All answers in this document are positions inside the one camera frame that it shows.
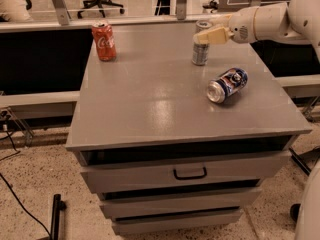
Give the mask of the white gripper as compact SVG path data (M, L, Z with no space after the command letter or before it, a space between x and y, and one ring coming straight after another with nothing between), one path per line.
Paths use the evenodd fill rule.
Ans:
M225 44L229 39L237 43L253 43L256 41L254 33L254 19L257 7L247 7L231 14L223 14L211 18L213 26L200 31L193 36L196 44Z

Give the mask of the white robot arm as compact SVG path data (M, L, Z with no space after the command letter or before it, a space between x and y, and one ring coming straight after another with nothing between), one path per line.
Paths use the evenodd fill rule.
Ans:
M198 44L272 40L310 44L320 59L320 0L290 0L243 8L209 20L213 26L194 35ZM320 161L311 170L299 208L294 240L320 240Z

